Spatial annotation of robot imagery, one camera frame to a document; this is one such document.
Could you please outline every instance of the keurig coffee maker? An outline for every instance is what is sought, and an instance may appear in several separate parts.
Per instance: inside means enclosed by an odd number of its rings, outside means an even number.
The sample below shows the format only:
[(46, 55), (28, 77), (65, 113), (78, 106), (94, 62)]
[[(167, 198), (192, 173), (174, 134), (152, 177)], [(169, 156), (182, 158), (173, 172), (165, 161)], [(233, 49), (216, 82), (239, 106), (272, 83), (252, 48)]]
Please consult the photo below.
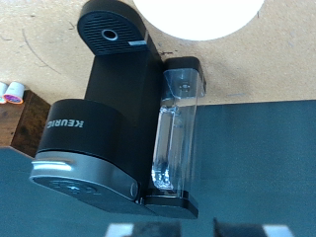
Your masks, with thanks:
[(120, 1), (87, 2), (77, 28), (95, 54), (86, 95), (51, 106), (30, 180), (108, 212), (197, 218), (199, 61), (163, 63)]

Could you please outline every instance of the lamp shade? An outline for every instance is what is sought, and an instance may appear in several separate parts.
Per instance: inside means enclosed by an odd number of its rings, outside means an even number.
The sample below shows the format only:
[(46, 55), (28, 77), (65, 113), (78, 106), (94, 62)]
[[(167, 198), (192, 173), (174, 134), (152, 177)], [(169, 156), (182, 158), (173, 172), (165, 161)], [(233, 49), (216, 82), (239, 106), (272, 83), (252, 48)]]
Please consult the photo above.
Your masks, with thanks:
[(133, 0), (160, 31), (184, 40), (213, 40), (250, 22), (264, 0)]

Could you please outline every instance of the silver trim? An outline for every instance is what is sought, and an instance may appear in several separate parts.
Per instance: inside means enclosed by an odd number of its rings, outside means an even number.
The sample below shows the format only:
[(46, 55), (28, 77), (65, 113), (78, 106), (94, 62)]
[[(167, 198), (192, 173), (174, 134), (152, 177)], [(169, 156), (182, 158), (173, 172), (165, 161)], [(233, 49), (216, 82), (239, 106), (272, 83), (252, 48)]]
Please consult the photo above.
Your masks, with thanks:
[(30, 180), (36, 184), (35, 180), (40, 178), (64, 178), (102, 186), (131, 200), (138, 195), (138, 184), (130, 175), (96, 157), (47, 151), (39, 153), (32, 163)]

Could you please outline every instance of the particle board surface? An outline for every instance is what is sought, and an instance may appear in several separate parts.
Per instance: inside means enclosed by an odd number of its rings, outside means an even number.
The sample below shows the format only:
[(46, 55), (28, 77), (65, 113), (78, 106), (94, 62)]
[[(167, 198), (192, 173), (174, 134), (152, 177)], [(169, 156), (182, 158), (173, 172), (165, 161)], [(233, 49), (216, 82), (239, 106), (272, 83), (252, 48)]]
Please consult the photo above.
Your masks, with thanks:
[[(50, 104), (83, 98), (93, 60), (76, 29), (85, 2), (0, 1), (0, 81), (20, 81)], [(315, 13), (315, 1), (266, 0), (247, 26), (207, 41), (176, 39), (144, 21), (163, 59), (199, 58), (207, 81), (200, 104), (236, 104), (316, 99)]]

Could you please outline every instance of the coffee pod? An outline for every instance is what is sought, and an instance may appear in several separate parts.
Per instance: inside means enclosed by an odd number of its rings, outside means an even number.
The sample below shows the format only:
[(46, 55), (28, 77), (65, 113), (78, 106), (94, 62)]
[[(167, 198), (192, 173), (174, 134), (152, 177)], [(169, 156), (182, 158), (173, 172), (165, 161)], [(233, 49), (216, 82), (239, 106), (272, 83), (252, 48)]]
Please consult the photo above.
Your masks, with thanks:
[(25, 86), (19, 82), (12, 82), (4, 94), (4, 99), (13, 104), (21, 104), (23, 102)]
[(0, 104), (5, 104), (7, 101), (3, 98), (3, 95), (6, 93), (8, 85), (0, 82)]

